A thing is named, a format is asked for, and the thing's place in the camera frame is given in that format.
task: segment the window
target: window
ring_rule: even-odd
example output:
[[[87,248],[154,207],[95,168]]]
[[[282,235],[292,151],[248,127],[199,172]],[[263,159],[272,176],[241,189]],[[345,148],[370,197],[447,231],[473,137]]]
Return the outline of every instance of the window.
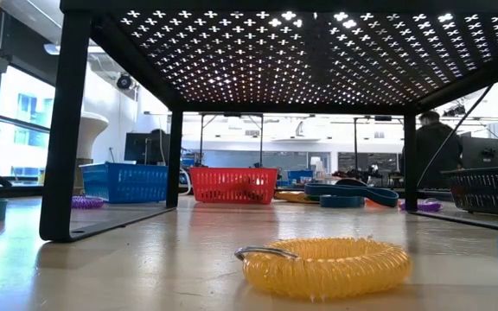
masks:
[[[45,168],[49,134],[0,121],[0,175],[37,176]]]
[[[9,67],[1,76],[0,115],[49,127],[54,93],[49,84]]]

